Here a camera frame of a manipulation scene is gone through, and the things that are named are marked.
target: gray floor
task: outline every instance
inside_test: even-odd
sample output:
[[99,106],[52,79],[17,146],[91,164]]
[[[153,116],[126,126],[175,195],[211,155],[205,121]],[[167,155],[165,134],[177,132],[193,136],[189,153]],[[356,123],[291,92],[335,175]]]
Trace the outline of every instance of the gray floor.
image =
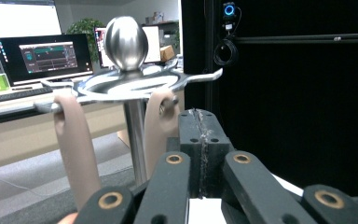
[[[129,188],[134,186],[130,150],[117,138],[117,135],[111,133],[96,138],[93,140],[93,145],[103,185],[125,185]],[[44,213],[46,206],[62,205],[58,200],[63,198],[70,201],[66,202],[68,205],[65,209],[72,211],[73,196],[59,150],[0,167],[0,223],[24,223],[23,214],[33,211],[38,213],[42,209]],[[51,216],[62,216],[62,214],[51,211]],[[49,217],[46,220],[57,218],[60,217]],[[38,220],[40,222],[36,223],[50,223],[46,220]],[[31,217],[25,221],[35,223]]]

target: white wall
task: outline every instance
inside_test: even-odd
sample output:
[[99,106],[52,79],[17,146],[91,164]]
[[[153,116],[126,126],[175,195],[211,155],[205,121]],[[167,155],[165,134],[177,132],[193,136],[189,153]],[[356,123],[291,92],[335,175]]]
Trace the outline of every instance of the white wall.
[[133,16],[141,24],[156,11],[164,13],[165,21],[179,20],[178,0],[136,0],[123,7],[127,15]]
[[132,16],[142,24],[146,17],[153,16],[155,11],[161,11],[164,12],[165,21],[177,21],[178,1],[180,0],[133,0],[124,5],[115,4],[115,0],[55,0],[55,3],[61,30],[65,33],[72,23],[84,18],[93,18],[107,24],[114,17]]

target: metal rod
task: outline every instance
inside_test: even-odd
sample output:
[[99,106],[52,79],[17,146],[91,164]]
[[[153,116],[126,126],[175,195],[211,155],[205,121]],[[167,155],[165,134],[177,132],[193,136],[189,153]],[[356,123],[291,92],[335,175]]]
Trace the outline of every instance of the metal rod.
[[145,138],[145,102],[130,100],[124,102],[124,113],[130,138],[132,166],[137,186],[146,182],[144,138]]
[[234,41],[236,44],[350,44],[358,43],[358,34],[235,37]]

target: chrome ball knob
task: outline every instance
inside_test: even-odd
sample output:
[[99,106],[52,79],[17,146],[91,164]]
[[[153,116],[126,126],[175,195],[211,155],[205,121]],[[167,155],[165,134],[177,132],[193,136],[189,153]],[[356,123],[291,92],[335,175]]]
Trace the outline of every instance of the chrome ball knob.
[[106,26],[104,48],[116,69],[139,70],[148,52],[147,37],[133,17],[116,17]]

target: desk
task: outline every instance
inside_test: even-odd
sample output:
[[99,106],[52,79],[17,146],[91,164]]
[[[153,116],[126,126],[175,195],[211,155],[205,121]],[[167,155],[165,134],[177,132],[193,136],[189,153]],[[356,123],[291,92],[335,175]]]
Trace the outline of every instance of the desk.
[[[52,94],[0,103],[0,109],[27,106],[34,102],[52,100]],[[91,137],[120,132],[126,137],[127,125],[122,104],[83,105]],[[52,114],[40,114],[0,123],[0,166],[21,161],[58,149]]]

